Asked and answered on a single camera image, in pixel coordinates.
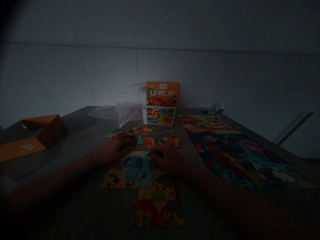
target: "green foliage illustration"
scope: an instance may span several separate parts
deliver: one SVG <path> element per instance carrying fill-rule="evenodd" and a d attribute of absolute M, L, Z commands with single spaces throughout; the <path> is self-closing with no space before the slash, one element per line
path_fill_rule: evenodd
<path fill-rule="evenodd" d="M 149 103 L 147 103 L 147 104 L 151 104 L 151 99 L 155 98 L 154 95 L 151 95 L 152 91 L 154 91 L 154 87 L 153 86 L 150 86 L 150 87 L 147 88 L 147 98 L 149 100 Z"/>
<path fill-rule="evenodd" d="M 151 200 L 153 201 L 166 201 L 166 194 L 160 189 L 155 189 L 153 193 L 150 194 Z"/>

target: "wall seam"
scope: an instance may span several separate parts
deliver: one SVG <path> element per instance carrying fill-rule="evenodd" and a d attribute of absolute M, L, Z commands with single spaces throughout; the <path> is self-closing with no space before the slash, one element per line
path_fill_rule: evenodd
<path fill-rule="evenodd" d="M 27 63 L 27 65 L 29 66 L 30 70 L 33 72 L 34 76 L 36 77 L 36 79 L 38 80 L 40 86 L 42 87 L 42 89 L 44 90 L 45 94 L 47 95 L 47 97 L 49 98 L 50 102 L 52 103 L 52 105 L 54 106 L 54 108 L 56 109 L 57 113 L 59 113 L 59 110 L 58 108 L 56 107 L 56 105 L 53 103 L 53 100 L 51 99 L 50 95 L 48 94 L 48 92 L 46 91 L 46 89 L 44 88 L 44 86 L 42 85 L 39 77 L 37 76 L 37 74 L 35 73 L 35 71 L 33 70 L 33 68 L 31 67 L 29 61 L 24 57 L 24 54 L 22 53 L 19 45 L 17 44 L 17 47 L 18 47 L 18 50 L 19 50 L 19 53 L 22 57 L 22 59 Z"/>
<path fill-rule="evenodd" d="M 296 56 L 315 56 L 319 57 L 320 53 L 298 53 L 298 52 L 278 52 L 278 51 L 245 51 L 245 50 L 222 50 L 222 49 L 194 49 L 194 48 L 161 48 L 161 47 L 132 47 L 132 46 L 107 46 L 107 45 L 81 45 L 81 44 L 53 44 L 53 43 L 32 43 L 32 42 L 10 42 L 4 41 L 3 44 L 28 44 L 28 45 L 48 45 L 48 46 L 77 46 L 77 47 L 106 47 L 106 48 L 127 48 L 127 49 L 157 49 L 157 50 L 173 50 L 173 51 L 194 51 L 194 52 L 220 52 L 220 53 L 247 53 L 247 54 L 263 54 L 263 55 L 296 55 Z"/>
<path fill-rule="evenodd" d="M 78 49 L 78 46 L 76 46 L 76 48 L 77 48 L 77 51 L 78 51 L 78 54 L 79 54 L 79 57 L 80 57 L 80 60 L 81 60 L 81 63 L 82 63 L 82 66 L 83 66 L 84 72 L 85 72 L 85 74 L 86 74 L 86 76 L 87 76 L 87 80 L 88 80 L 88 83 L 89 83 L 89 86 L 90 86 L 90 89 L 91 89 L 91 92 L 92 92 L 92 95 L 93 95 L 94 101 L 96 102 L 96 106 L 98 106 L 98 104 L 97 104 L 97 100 L 96 100 L 96 97 L 95 97 L 95 95 L 94 95 L 94 92 L 93 92 L 93 89 L 92 89 L 92 86 L 91 86 L 91 83 L 90 83 L 90 80 L 89 80 L 89 77 L 88 77 L 88 74 L 87 74 L 86 68 L 85 68 L 84 63 L 83 63 L 83 61 L 82 61 L 82 57 L 81 57 L 80 51 L 79 51 L 79 49 Z"/>
<path fill-rule="evenodd" d="M 140 81 L 139 81 L 139 67 L 138 67 L 138 50 L 137 50 L 137 49 L 136 49 L 136 62 L 137 62 L 138 83 L 140 83 Z M 139 89 L 139 104 L 141 105 L 141 99 L 140 99 L 140 85 L 138 85 L 138 89 Z"/>

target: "red lion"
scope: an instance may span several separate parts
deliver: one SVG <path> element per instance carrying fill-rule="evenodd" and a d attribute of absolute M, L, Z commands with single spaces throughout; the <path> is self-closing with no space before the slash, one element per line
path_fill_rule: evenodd
<path fill-rule="evenodd" d="M 156 97 L 152 99 L 153 106 L 164 106 L 164 100 L 162 98 Z"/>
<path fill-rule="evenodd" d="M 170 219 L 172 218 L 171 208 L 164 206 L 161 212 L 158 213 L 158 209 L 151 199 L 143 198 L 135 203 L 132 210 L 136 210 L 136 216 L 134 219 L 134 226 L 143 226 L 143 220 L 149 218 L 150 227 L 170 227 Z"/>

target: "plastic bag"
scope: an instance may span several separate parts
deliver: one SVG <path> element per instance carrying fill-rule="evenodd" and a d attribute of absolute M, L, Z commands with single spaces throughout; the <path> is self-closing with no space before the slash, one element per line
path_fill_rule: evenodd
<path fill-rule="evenodd" d="M 88 114 L 89 117 L 94 117 L 94 118 L 100 118 L 100 119 L 106 119 L 106 120 L 111 120 L 111 119 L 117 119 L 118 118 L 118 113 L 116 106 L 101 106 L 97 107 L 93 111 L 91 111 Z"/>
<path fill-rule="evenodd" d="M 143 119 L 142 106 L 138 103 L 117 103 L 116 109 L 119 119 L 119 128 L 130 121 Z"/>

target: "orange box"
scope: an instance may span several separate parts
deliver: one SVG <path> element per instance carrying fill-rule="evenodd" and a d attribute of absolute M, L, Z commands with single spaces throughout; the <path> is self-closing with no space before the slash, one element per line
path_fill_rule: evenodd
<path fill-rule="evenodd" d="M 20 120 L 0 133 L 0 162 L 47 149 L 62 128 L 58 114 Z"/>
<path fill-rule="evenodd" d="M 147 82 L 147 106 L 178 105 L 180 83 L 178 82 Z"/>

